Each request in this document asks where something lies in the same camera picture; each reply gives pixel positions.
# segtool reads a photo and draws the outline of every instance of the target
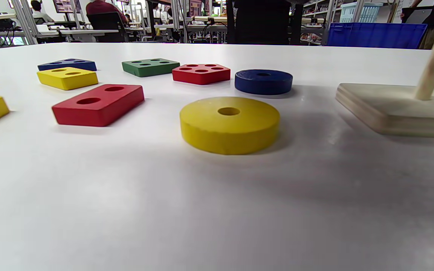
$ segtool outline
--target metal frame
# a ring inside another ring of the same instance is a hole
[[[353,23],[358,23],[365,6],[365,0],[358,0],[356,2],[355,13],[353,14]]]
[[[19,0],[11,0],[11,2],[12,2],[12,5],[14,6],[14,12],[16,13],[16,18],[17,18],[19,24],[21,25],[21,29],[23,30],[24,37],[28,41],[28,44],[29,45],[37,44],[36,38],[31,35],[31,28],[29,26],[28,20],[24,16],[24,8],[21,6],[21,2],[19,2]],[[23,1],[23,3],[26,4],[26,7],[27,7],[28,12],[29,12],[28,2]]]

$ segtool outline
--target red pentagon block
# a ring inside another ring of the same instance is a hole
[[[187,64],[172,70],[174,81],[206,85],[231,79],[231,69],[217,64]]]
[[[139,85],[105,84],[52,107],[61,125],[104,127],[143,102]]]

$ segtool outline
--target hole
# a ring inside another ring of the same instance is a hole
[[[238,115],[241,112],[241,110],[238,110],[237,108],[233,108],[233,107],[224,107],[217,110],[217,112],[219,112],[220,115],[235,116]]]
[[[100,100],[101,100],[100,98],[86,98],[83,100],[79,100],[76,103],[78,103],[79,105],[89,105],[89,104],[94,104]]]
[[[105,88],[105,91],[119,91],[124,89],[124,87],[109,87],[109,88]]]

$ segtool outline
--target shelf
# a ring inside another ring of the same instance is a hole
[[[303,16],[312,16],[312,15],[323,14],[323,13],[327,13],[327,10],[320,11],[320,12],[309,13],[309,14],[304,14]]]
[[[309,6],[315,5],[315,4],[320,3],[320,2],[324,2],[324,1],[327,1],[327,0],[319,0],[319,1],[316,1],[316,2],[311,3],[311,4],[306,4],[306,5],[304,5],[304,7],[309,7]]]
[[[342,8],[336,8],[335,11],[339,11],[342,10]],[[313,13],[309,13],[309,14],[304,14],[303,16],[309,16],[309,15],[316,15],[316,14],[323,14],[323,13],[327,13],[329,10],[326,11],[320,11],[320,12],[313,12]]]
[[[308,40],[303,40],[302,38],[301,38],[301,41],[304,41],[306,43],[318,44],[318,45],[321,44],[321,42],[318,42],[318,41],[308,41]]]

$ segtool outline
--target table surface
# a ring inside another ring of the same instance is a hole
[[[80,30],[60,30],[62,35],[81,35],[81,34],[101,34],[101,33],[116,33],[118,30],[93,30],[93,29],[80,29]],[[48,31],[40,31],[41,35],[39,37],[44,36],[54,36],[58,35],[58,31],[56,30],[48,30]],[[7,32],[0,32],[0,36],[6,36]],[[14,31],[14,36],[23,37],[24,31]],[[12,31],[9,32],[9,37],[12,37]]]
[[[0,49],[0,271],[434,270],[434,139],[376,134],[335,100],[341,82],[416,84],[429,51],[54,43]],[[231,81],[138,78],[121,62],[162,57],[278,69],[293,91],[250,96]],[[37,65],[94,60],[101,84],[146,101],[106,128],[57,125],[61,91]],[[179,111],[214,96],[281,113],[279,140],[247,156],[206,153]]]

